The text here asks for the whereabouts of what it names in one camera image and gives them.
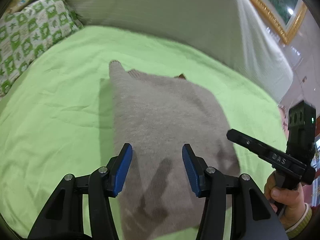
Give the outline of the person's right hand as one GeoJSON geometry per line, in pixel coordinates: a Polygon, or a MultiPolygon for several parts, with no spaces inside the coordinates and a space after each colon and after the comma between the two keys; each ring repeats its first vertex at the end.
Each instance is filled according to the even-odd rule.
{"type": "Polygon", "coordinates": [[[287,230],[294,226],[305,213],[306,205],[303,188],[301,183],[299,183],[295,190],[279,188],[276,186],[274,174],[275,172],[272,172],[266,181],[264,195],[267,200],[274,200],[286,206],[279,220],[284,229],[287,230]]]}

